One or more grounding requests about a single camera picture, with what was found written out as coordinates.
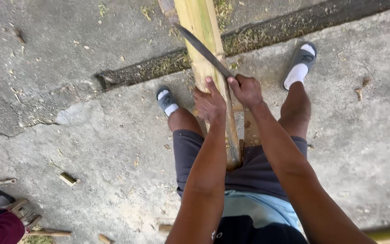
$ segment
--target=hand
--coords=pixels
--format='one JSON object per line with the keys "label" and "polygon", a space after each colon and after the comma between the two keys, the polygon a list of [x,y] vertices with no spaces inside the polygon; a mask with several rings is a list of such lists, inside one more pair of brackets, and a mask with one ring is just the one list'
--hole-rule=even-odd
{"label": "hand", "polygon": [[211,77],[207,77],[205,80],[207,81],[207,88],[211,94],[204,93],[196,87],[194,88],[193,94],[199,117],[206,120],[207,123],[210,123],[216,118],[225,118],[227,104]]}
{"label": "hand", "polygon": [[238,74],[236,78],[229,77],[227,81],[234,95],[243,106],[251,109],[252,106],[263,102],[261,85],[255,78]]}

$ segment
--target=gray slide sandal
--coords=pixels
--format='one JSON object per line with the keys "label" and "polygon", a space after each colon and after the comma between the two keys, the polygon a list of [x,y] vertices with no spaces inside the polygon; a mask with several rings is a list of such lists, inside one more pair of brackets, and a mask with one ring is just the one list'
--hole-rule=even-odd
{"label": "gray slide sandal", "polygon": [[[164,90],[168,90],[169,92],[163,96],[162,98],[158,99],[158,96],[161,92],[163,92]],[[174,96],[172,95],[171,93],[171,89],[169,89],[168,86],[161,86],[157,92],[156,92],[156,100],[157,100],[157,103],[159,104],[159,107],[165,111],[166,108],[168,108],[171,104],[174,104],[176,103],[176,99],[174,98]]]}
{"label": "gray slide sandal", "polygon": [[[310,52],[300,49],[303,45],[308,44],[312,47],[312,49],[315,51],[316,55],[312,55]],[[317,59],[317,49],[316,46],[312,42],[302,42],[298,48],[296,48],[296,51],[294,52],[293,59],[291,60],[290,67],[285,74],[284,79],[282,80],[281,87],[285,91],[288,91],[287,88],[284,86],[284,82],[287,79],[288,75],[290,74],[291,69],[296,66],[297,64],[304,64],[308,67],[308,72],[311,70],[311,67],[316,63]]]}

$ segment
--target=right hand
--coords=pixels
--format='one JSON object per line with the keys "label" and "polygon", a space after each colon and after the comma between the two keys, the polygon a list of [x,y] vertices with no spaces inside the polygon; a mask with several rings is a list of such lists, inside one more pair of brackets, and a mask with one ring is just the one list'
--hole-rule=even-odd
{"label": "right hand", "polygon": [[236,78],[228,77],[227,81],[243,106],[251,109],[254,105],[263,102],[261,85],[255,78],[238,74]]}

